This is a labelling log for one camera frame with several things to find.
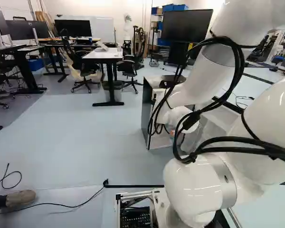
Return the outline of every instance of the beige chair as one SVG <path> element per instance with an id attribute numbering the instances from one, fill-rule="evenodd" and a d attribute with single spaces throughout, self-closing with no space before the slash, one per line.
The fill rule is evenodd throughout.
<path id="1" fill-rule="evenodd" d="M 84 64 L 82 61 L 81 56 L 86 54 L 86 51 L 78 51 L 74 52 L 74 50 L 71 48 L 68 40 L 65 38 L 62 38 L 64 50 L 66 51 L 67 56 L 66 57 L 66 63 L 71 70 L 72 76 L 75 78 L 75 84 L 74 87 L 71 89 L 71 92 L 74 93 L 74 90 L 86 86 L 88 89 L 88 93 L 91 93 L 91 88 L 89 84 L 97 84 L 98 87 L 100 87 L 100 78 L 101 73 L 97 73 L 99 71 L 100 67 L 97 64 Z"/>

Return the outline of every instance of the white robot link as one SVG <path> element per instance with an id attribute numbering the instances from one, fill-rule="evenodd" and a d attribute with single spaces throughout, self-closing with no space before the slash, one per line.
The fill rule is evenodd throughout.
<path id="1" fill-rule="evenodd" d="M 211 31 L 216 36 L 230 38 L 241 47 L 246 46 L 242 49 L 245 57 L 253 50 L 249 47 L 258 44 L 269 30 L 285 29 L 285 0 L 228 1 L 222 6 Z M 176 126 L 185 114 L 192 112 L 185 105 L 202 106 L 211 100 L 231 79 L 235 64 L 230 47 L 223 44 L 204 47 L 188 79 L 174 87 L 167 102 L 158 110 L 156 123 Z M 193 132 L 197 124 L 183 132 Z M 285 79 L 255 99 L 228 135 L 257 138 L 285 149 Z M 224 146 L 240 146 L 242 150 L 247 148 L 247 152 L 260 151 L 260 146 L 227 141 Z M 175 220 L 167 222 L 166 226 L 202 228 L 213 220 L 216 210 L 255 200 L 271 185 L 284 182 L 285 159 L 282 157 L 285 152 L 279 151 L 275 156 L 281 159 L 245 151 L 218 151 L 198 155 L 194 163 L 170 160 L 163 174 L 166 196 L 162 200 L 169 205 L 163 216 L 165 221 Z"/>

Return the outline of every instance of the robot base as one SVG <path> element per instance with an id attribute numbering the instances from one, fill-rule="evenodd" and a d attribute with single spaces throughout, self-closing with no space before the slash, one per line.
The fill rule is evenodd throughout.
<path id="1" fill-rule="evenodd" d="M 115 212 L 116 212 L 116 227 L 121 228 L 122 214 L 121 212 L 132 207 L 134 204 L 143 200 L 148 200 L 150 203 L 150 227 L 151 228 L 190 228 L 179 218 L 175 210 L 171 207 L 167 197 L 165 188 L 153 189 L 149 191 L 140 191 L 134 193 L 116 194 Z M 234 216 L 232 209 L 227 209 L 236 227 L 241 227 L 237 218 Z M 209 224 L 211 228 L 229 227 L 226 219 L 221 211 L 218 216 L 214 217 L 213 222 Z"/>

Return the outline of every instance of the whiteboard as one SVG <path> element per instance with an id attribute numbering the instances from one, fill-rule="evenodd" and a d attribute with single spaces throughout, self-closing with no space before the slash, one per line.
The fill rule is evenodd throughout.
<path id="1" fill-rule="evenodd" d="M 92 36 L 100 38 L 104 43 L 115 43 L 114 39 L 114 20 L 113 18 L 96 17 L 96 16 L 73 16 L 62 15 L 55 16 L 56 20 L 89 20 L 91 25 Z"/>

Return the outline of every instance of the shoe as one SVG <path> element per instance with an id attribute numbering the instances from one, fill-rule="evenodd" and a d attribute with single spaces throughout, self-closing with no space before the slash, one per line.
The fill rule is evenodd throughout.
<path id="1" fill-rule="evenodd" d="M 35 201 L 36 193 L 32 190 L 24 190 L 8 194 L 6 196 L 5 205 L 8 208 L 17 207 L 25 204 L 29 204 Z"/>

